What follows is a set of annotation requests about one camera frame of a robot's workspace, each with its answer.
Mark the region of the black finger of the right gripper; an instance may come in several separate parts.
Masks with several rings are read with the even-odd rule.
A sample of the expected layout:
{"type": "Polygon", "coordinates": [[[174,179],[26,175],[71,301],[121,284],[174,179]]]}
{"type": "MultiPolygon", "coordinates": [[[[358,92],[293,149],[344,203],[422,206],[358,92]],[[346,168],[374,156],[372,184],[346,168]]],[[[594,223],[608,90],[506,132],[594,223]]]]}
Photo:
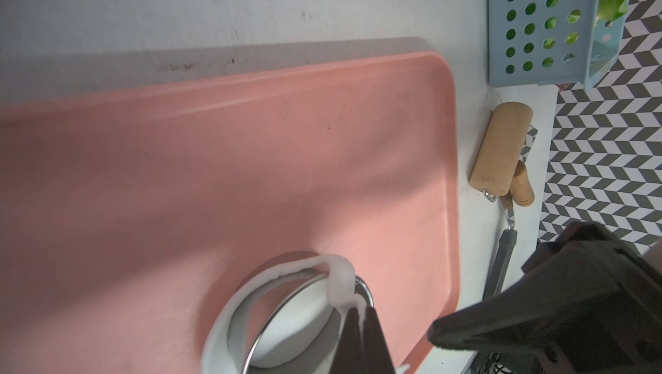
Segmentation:
{"type": "Polygon", "coordinates": [[[596,222],[542,243],[504,292],[434,321],[449,350],[533,354],[547,373],[659,373],[661,269],[596,222]]]}

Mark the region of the pink tray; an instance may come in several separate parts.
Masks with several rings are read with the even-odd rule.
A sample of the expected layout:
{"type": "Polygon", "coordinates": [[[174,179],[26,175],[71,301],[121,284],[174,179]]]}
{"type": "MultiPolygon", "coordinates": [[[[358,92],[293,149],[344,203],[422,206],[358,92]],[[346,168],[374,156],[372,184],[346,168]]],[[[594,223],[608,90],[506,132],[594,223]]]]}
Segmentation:
{"type": "Polygon", "coordinates": [[[410,53],[1,111],[1,370],[197,373],[265,262],[348,258],[396,363],[460,299],[453,74],[410,53]]]}

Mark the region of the wooden dough roller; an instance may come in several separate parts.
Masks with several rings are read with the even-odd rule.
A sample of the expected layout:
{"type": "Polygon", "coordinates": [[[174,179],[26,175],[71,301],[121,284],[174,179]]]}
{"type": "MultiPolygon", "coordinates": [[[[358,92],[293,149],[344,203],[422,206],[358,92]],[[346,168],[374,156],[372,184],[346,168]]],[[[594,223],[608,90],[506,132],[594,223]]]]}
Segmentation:
{"type": "Polygon", "coordinates": [[[520,160],[533,115],[524,103],[501,103],[495,108],[470,175],[473,189],[491,200],[508,198],[521,207],[534,203],[529,173],[520,160]]]}

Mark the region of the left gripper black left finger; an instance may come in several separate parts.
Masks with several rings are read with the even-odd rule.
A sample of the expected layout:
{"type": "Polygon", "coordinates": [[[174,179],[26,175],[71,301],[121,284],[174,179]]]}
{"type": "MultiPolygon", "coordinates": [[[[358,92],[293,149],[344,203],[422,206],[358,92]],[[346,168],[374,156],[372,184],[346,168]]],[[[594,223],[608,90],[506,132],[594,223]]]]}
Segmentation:
{"type": "Polygon", "coordinates": [[[336,352],[330,368],[331,374],[359,374],[365,369],[360,318],[357,308],[348,311],[336,352]]]}

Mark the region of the white dough scrap strip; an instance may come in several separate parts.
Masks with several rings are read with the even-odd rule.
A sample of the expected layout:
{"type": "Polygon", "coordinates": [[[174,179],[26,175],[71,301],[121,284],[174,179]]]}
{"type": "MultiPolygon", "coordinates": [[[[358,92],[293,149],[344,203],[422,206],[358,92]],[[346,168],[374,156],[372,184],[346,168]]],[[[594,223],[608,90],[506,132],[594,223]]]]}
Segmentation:
{"type": "Polygon", "coordinates": [[[337,254],[284,256],[234,293],[203,346],[203,373],[326,373],[348,312],[365,319],[372,294],[337,254]]]}

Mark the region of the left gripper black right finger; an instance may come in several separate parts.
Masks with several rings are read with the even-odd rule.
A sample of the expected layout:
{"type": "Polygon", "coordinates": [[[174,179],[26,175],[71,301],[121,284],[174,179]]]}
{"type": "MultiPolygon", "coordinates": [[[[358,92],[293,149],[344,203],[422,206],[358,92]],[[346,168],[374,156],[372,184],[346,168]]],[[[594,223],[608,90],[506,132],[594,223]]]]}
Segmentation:
{"type": "Polygon", "coordinates": [[[395,374],[384,333],[375,308],[365,309],[364,320],[364,366],[365,373],[395,374]]]}

